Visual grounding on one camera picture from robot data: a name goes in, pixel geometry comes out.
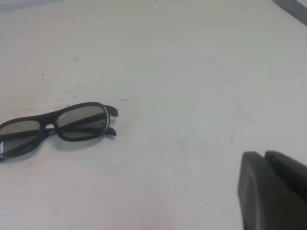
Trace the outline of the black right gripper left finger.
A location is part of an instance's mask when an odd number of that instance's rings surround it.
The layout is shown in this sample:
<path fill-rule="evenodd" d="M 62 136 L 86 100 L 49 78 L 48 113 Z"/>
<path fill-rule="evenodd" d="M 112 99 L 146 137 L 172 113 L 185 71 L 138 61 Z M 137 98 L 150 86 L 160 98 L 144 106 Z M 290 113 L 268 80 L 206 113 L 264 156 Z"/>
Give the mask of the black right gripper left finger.
<path fill-rule="evenodd" d="M 257 152 L 244 152 L 238 198 L 245 230 L 305 230 L 307 198 L 294 193 Z"/>

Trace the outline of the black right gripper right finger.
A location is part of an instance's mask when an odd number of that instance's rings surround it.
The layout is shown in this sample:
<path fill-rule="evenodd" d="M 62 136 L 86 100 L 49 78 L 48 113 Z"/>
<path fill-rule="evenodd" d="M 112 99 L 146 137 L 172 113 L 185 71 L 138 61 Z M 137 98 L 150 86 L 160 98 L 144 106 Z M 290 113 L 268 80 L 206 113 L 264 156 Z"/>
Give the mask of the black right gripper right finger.
<path fill-rule="evenodd" d="M 307 197 L 307 166 L 278 151 L 266 151 L 265 160 L 280 179 L 301 198 Z"/>

